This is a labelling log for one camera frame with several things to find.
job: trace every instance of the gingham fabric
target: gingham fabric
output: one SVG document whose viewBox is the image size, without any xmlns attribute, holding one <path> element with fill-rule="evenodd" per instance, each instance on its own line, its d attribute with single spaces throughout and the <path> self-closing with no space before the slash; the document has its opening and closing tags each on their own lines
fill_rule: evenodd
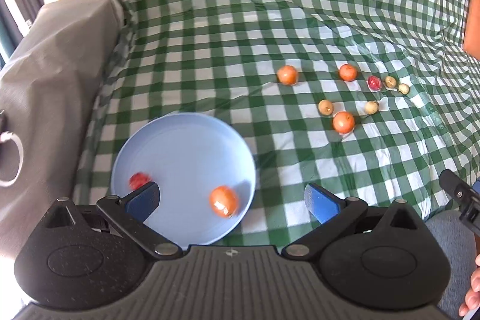
<svg viewBox="0 0 480 320">
<path fill-rule="evenodd" d="M 282 246 L 310 231 L 308 182 L 372 205 L 404 198 L 427 218 L 449 200 L 443 169 L 479 176 L 480 63 L 461 49 L 469 0 L 122 1 L 128 25 L 95 103 L 78 203 L 105 195 L 137 129 L 175 111 L 220 118 L 254 154 L 255 197 L 227 245 Z M 358 80 L 340 80 L 345 63 Z M 297 85 L 278 84 L 284 64 L 299 70 Z M 410 93 L 373 93 L 370 75 Z M 322 99 L 354 114 L 352 133 L 319 115 Z M 378 113 L 365 114 L 369 100 Z"/>
</svg>

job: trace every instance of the teal curtain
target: teal curtain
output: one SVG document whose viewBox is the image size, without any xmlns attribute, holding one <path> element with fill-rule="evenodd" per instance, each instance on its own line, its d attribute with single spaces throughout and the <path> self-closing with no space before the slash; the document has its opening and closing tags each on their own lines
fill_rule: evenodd
<svg viewBox="0 0 480 320">
<path fill-rule="evenodd" d="M 11 41 L 10 35 L 0 18 L 0 46 L 3 48 L 3 51 L 0 52 L 0 68 L 5 65 L 5 62 L 10 58 L 11 54 L 14 53 L 15 47 L 14 43 Z M 2 58 L 2 53 L 5 52 L 7 55 L 6 59 Z"/>
</svg>

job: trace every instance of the plate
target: plate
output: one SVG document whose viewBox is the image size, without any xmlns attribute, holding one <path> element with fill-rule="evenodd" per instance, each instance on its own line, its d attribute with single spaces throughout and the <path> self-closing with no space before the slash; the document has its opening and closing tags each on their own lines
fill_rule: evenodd
<svg viewBox="0 0 480 320">
<path fill-rule="evenodd" d="M 145 224 L 184 250 L 223 238 L 247 212 L 255 192 L 255 163 L 243 138 L 223 121 L 199 113 L 166 115 L 140 128 L 113 165 L 112 194 L 130 193 L 129 178 L 145 172 L 160 188 L 160 204 Z M 215 214 L 208 201 L 217 186 L 233 188 L 239 210 Z"/>
</svg>

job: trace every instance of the small yellow fruit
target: small yellow fruit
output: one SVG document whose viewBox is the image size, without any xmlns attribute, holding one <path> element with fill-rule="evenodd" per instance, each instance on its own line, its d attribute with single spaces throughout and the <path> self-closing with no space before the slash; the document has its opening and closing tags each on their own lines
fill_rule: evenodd
<svg viewBox="0 0 480 320">
<path fill-rule="evenodd" d="M 398 91 L 400 91 L 403 95 L 407 95 L 410 91 L 410 88 L 405 83 L 401 83 L 398 86 Z"/>
<path fill-rule="evenodd" d="M 321 100 L 318 104 L 318 111 L 321 115 L 330 115 L 333 113 L 333 104 L 328 100 Z"/>
<path fill-rule="evenodd" d="M 375 114 L 378 111 L 378 103 L 375 102 L 374 100 L 369 100 L 365 104 L 365 112 L 367 114 Z"/>
<path fill-rule="evenodd" d="M 385 78 L 385 86 L 388 88 L 395 88 L 397 86 L 397 81 L 393 76 L 387 76 Z"/>
</svg>

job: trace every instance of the person's leg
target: person's leg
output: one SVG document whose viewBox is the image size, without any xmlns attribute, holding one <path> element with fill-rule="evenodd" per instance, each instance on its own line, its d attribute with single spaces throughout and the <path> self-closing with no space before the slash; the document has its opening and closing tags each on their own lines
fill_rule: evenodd
<svg viewBox="0 0 480 320">
<path fill-rule="evenodd" d="M 452 319 L 460 319 L 458 308 L 470 288 L 477 254 L 475 237 L 459 220 L 459 211 L 443 211 L 427 220 L 426 225 L 450 262 L 450 282 L 438 307 Z"/>
</svg>

